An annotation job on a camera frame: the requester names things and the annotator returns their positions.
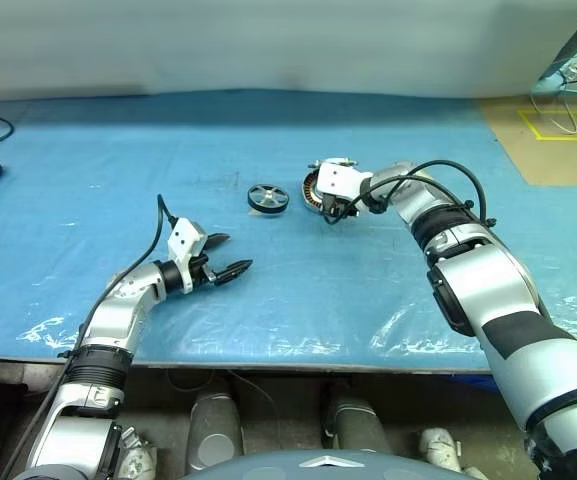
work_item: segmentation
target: floor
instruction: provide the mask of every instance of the floor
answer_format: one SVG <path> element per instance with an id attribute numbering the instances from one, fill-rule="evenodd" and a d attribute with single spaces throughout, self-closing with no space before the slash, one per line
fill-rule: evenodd
<path id="1" fill-rule="evenodd" d="M 23 379 L 31 391 L 45 389 L 52 367 L 0 364 L 0 377 Z M 263 388 L 280 417 L 283 448 L 321 448 L 320 394 L 330 375 L 306 373 L 239 372 Z M 336 377 L 370 402 L 386 430 L 393 451 L 418 458 L 419 432 L 427 427 L 447 428 L 461 444 L 462 466 L 475 465 L 490 480 L 534 479 L 536 468 L 522 449 L 516 429 L 500 396 L 455 381 L 450 376 L 353 374 Z M 274 450 L 278 445 L 273 408 L 260 392 L 227 372 L 135 368 L 126 385 L 126 406 L 119 417 L 124 427 L 134 425 L 158 448 L 158 479 L 183 476 L 185 438 L 196 391 L 181 392 L 207 380 L 229 381 L 239 405 L 246 453 Z M 18 425 L 4 447 L 7 457 L 41 400 L 27 397 Z M 22 458 L 25 459 L 30 445 Z M 22 468 L 18 462 L 15 472 Z"/>

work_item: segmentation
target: silver arm segment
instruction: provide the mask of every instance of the silver arm segment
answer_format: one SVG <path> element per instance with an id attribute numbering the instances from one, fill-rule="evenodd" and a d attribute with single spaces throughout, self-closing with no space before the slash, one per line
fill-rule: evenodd
<path id="1" fill-rule="evenodd" d="M 372 187 L 412 168 L 399 164 L 372 174 L 339 162 L 317 166 L 322 208 L 326 196 L 332 196 L 328 205 L 343 205 L 363 195 L 358 211 L 383 203 L 394 183 Z M 577 339 L 552 324 L 525 267 L 463 205 L 406 180 L 388 207 L 424 252 L 434 297 L 451 328 L 477 337 L 511 413 L 528 434 L 541 478 L 576 479 Z"/>
<path id="2" fill-rule="evenodd" d="M 79 348 L 37 435 L 27 469 L 16 480 L 106 480 L 117 462 L 121 427 L 114 422 L 123 387 L 148 312 L 168 294 L 190 293 L 203 283 L 224 284 L 252 263 L 243 260 L 215 273 L 205 249 L 229 238 L 206 235 L 194 222 L 176 219 L 168 240 L 170 260 L 137 267 L 95 310 Z"/>

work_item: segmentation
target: blue plastic sheet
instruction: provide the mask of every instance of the blue plastic sheet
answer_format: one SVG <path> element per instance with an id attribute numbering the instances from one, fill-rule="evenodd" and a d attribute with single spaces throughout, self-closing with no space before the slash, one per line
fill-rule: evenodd
<path id="1" fill-rule="evenodd" d="M 496 233 L 532 272 L 556 323 L 577 335 L 577 188 L 528 186 L 470 101 L 289 92 L 0 103 L 0 357 L 54 360 L 108 280 L 148 245 L 162 193 L 173 213 L 232 239 L 216 268 L 245 275 L 158 306 L 136 355 L 153 364 L 473 371 L 426 265 L 394 213 L 328 226 L 302 204 L 317 159 L 376 170 L 459 161 L 480 177 Z M 458 175 L 433 174 L 462 198 Z M 248 188 L 291 196 L 252 214 Z M 166 259 L 165 237 L 153 259 Z"/>

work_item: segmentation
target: white wall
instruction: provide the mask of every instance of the white wall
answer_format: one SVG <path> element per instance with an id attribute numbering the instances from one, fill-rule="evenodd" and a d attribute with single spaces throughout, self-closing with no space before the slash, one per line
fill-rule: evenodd
<path id="1" fill-rule="evenodd" d="M 0 99 L 511 95 L 576 28 L 577 0 L 0 0 Z"/>

